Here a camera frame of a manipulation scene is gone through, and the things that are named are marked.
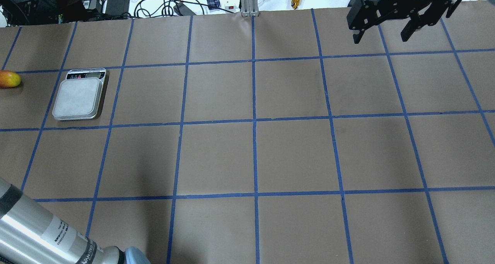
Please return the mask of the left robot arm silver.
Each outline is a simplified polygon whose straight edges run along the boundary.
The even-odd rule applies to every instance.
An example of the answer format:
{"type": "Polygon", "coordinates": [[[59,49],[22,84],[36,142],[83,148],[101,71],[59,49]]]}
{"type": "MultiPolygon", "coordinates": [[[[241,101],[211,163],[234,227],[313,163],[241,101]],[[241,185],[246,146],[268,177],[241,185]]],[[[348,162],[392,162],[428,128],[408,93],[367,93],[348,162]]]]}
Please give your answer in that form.
{"type": "Polygon", "coordinates": [[[95,241],[5,180],[0,181],[0,255],[5,264],[148,264],[136,247],[95,241]]]}

